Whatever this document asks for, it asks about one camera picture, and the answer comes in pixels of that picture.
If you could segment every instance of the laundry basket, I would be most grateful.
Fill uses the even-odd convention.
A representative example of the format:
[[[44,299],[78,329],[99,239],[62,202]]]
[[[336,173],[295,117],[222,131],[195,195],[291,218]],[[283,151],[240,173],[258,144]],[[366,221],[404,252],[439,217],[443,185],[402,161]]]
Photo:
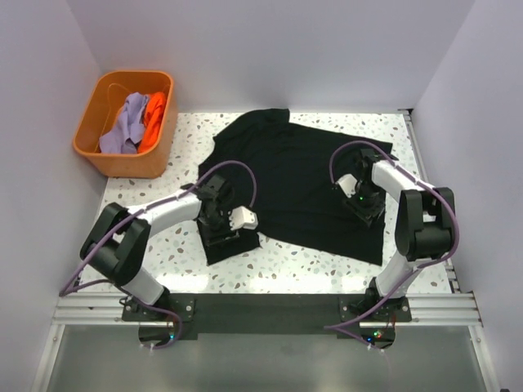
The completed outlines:
[[[104,75],[98,80],[74,135],[75,151],[106,176],[160,176],[168,164],[177,122],[173,87],[171,76],[160,71],[114,71]],[[127,96],[133,92],[151,94],[159,91],[167,97],[167,104],[154,146],[141,154],[103,154],[99,146],[100,136],[111,130]]]

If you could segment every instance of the black mounting plate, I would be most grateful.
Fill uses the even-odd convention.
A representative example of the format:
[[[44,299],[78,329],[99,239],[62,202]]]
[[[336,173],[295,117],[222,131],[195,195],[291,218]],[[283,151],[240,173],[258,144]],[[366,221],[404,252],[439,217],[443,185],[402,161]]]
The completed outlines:
[[[355,317],[350,304],[363,300],[363,294],[189,294],[172,293],[173,310],[184,322],[181,339],[194,340],[200,333],[238,333],[267,335],[318,335],[332,334],[324,326],[348,321]],[[398,304],[383,308],[376,317],[365,321],[383,322],[385,314],[396,315],[396,322],[411,321],[406,298]],[[162,314],[151,314],[139,305],[126,307],[123,321],[167,321]],[[345,328],[357,336],[372,334],[375,328],[360,328],[358,323]],[[338,333],[338,337],[347,337]],[[383,334],[389,341],[391,334]]]

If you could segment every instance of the white wall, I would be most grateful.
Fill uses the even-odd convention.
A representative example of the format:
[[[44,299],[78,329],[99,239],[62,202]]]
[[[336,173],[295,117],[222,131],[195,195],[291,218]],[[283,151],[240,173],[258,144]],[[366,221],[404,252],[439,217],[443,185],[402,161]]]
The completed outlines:
[[[473,0],[68,0],[103,70],[165,69],[185,110],[412,108]]]
[[[521,16],[521,0],[476,0],[413,112],[431,182],[456,194],[458,278],[510,391],[523,390]]]
[[[29,390],[105,180],[71,140],[100,69],[61,0],[0,6],[0,385]]]

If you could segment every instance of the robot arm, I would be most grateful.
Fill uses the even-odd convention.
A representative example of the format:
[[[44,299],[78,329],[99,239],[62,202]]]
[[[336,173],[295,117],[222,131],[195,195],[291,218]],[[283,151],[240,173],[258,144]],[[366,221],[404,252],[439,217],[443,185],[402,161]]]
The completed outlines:
[[[380,196],[382,191],[390,194],[399,204],[395,233],[397,250],[387,267],[371,282],[372,302],[384,297],[402,277],[413,272],[390,298],[405,296],[409,285],[421,272],[417,267],[427,260],[443,256],[455,240],[449,213],[423,187],[408,178],[404,174],[405,169],[398,170],[398,166],[372,149],[363,149],[356,173],[358,178],[347,174],[337,181],[347,196],[345,206],[366,225],[371,225],[384,212],[385,204]],[[421,180],[416,181],[436,191],[454,210],[454,194],[450,189],[435,188]]]
[[[239,229],[257,227],[254,212],[246,207],[227,208],[233,190],[221,177],[215,175],[189,193],[184,189],[149,204],[128,208],[117,203],[107,205],[83,244],[80,256],[84,259],[120,221],[143,210],[139,219],[132,219],[117,231],[123,235],[122,239],[109,239],[89,264],[141,302],[169,309],[168,289],[141,266],[150,237],[182,221],[199,220],[203,228],[203,245],[213,247],[238,238]]]

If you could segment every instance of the speckled tabletop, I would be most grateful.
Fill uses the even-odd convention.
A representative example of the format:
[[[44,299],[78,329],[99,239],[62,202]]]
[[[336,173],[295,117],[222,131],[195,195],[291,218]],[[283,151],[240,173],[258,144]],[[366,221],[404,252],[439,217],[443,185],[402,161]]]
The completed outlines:
[[[154,180],[111,178],[102,206],[112,202],[124,206],[151,202],[168,196],[183,184],[195,182],[199,163],[212,152],[212,137],[238,116],[240,114],[179,114],[171,157],[162,176]],[[418,172],[401,114],[294,113],[291,122],[391,142],[392,153],[402,165],[414,174]],[[172,116],[168,116],[166,126],[173,123]],[[396,213],[396,202],[387,196],[383,267],[283,243],[263,234],[260,234],[260,248],[207,267],[193,221],[174,225],[151,238],[143,266],[173,292],[363,292],[395,251]],[[101,276],[88,266],[83,271],[82,282],[95,278]],[[109,284],[87,290],[116,291]],[[447,292],[451,291],[443,265],[425,269],[409,288],[409,293]]]

